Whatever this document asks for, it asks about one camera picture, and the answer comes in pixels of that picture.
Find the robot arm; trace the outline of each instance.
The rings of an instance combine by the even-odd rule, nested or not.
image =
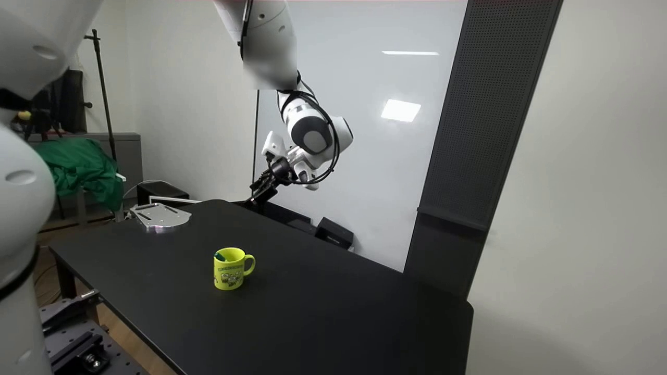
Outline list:
[[[352,144],[342,117],[329,117],[292,61],[294,28],[282,0],[214,0],[227,32],[239,43],[245,67],[276,90],[278,114],[294,141],[286,150],[278,133],[263,146],[268,169],[252,187],[252,202],[267,202],[276,185],[316,187],[332,171],[338,155]]]

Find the black panel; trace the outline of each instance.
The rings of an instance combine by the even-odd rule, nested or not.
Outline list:
[[[474,274],[561,4],[467,7],[406,263],[406,272],[461,298]]]

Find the white device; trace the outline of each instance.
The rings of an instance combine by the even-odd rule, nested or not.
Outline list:
[[[294,28],[282,0],[214,0],[242,61],[271,82],[294,141],[268,133],[268,171],[252,185],[252,202],[267,200],[278,183],[314,187],[352,141],[347,123],[329,117],[292,61]],[[35,233],[54,202],[43,160],[9,132],[14,111],[50,82],[74,54],[100,0],[0,0],[0,372],[46,375],[36,304],[31,288]]]

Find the green cloth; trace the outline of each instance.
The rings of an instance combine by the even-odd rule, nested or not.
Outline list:
[[[120,209],[122,180],[116,177],[116,163],[94,139],[48,139],[35,144],[35,152],[50,167],[57,195],[82,189],[104,209]]]

